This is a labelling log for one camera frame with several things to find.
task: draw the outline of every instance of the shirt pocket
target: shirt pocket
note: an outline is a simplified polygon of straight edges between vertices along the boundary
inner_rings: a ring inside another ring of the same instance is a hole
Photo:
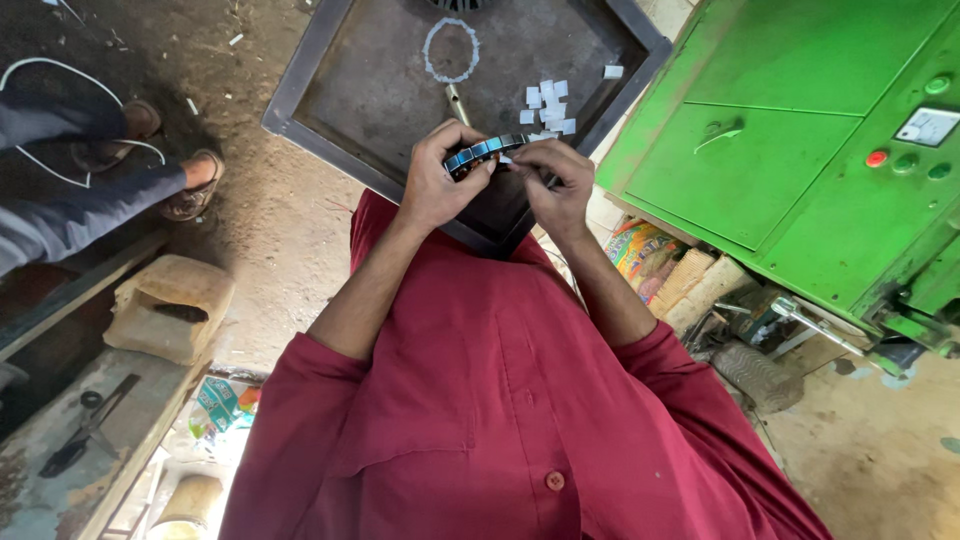
[[[352,477],[410,452],[466,452],[474,445],[474,418],[463,336],[437,326],[414,332],[385,326],[329,474]]]

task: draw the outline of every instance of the gray trousers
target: gray trousers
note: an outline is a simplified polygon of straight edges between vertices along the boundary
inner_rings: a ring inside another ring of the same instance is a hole
[[[115,104],[64,104],[11,89],[0,92],[0,150],[41,140],[125,136],[126,121]],[[37,175],[48,173],[38,167]],[[78,186],[69,198],[46,204],[0,201],[0,276],[28,262],[67,258],[185,186],[183,169],[167,164],[109,185]]]

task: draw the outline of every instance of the door handle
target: door handle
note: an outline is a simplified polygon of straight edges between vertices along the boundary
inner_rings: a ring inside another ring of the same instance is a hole
[[[710,129],[711,127],[714,127],[714,126],[716,127],[715,129],[719,130],[719,127],[720,127],[719,122],[714,122],[713,124],[708,125],[707,128]],[[701,148],[707,146],[714,140],[717,140],[723,137],[730,138],[732,136],[737,136],[737,135],[740,135],[740,132],[742,131],[743,131],[743,121],[740,119],[737,119],[733,122],[733,125],[727,128],[726,130],[716,131],[712,134],[709,134],[707,138],[700,143],[700,145],[698,145],[696,148],[693,149],[693,153],[696,154],[697,152],[700,151]]]

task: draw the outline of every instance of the green button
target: green button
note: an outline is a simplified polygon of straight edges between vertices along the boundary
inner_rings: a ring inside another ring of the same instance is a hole
[[[917,167],[919,161],[916,154],[900,156],[897,158],[897,161],[894,162],[894,172],[897,174],[907,174]]]
[[[950,86],[950,77],[937,77],[924,86],[924,91],[928,94],[939,94],[947,90]]]
[[[940,163],[930,169],[930,172],[926,173],[926,177],[930,180],[942,180],[946,178],[948,174],[950,174],[950,164]]]

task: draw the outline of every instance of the hand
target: hand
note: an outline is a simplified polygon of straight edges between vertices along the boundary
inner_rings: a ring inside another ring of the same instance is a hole
[[[558,245],[592,238],[587,201],[593,190],[593,161],[555,138],[525,144],[514,152],[511,170],[519,172],[537,223]],[[562,184],[547,188],[534,167],[557,175]]]
[[[466,178],[454,182],[444,169],[449,149],[473,145],[486,137],[450,118],[414,146],[403,202],[396,220],[426,236],[457,217],[477,193],[490,183],[496,161],[477,165]]]

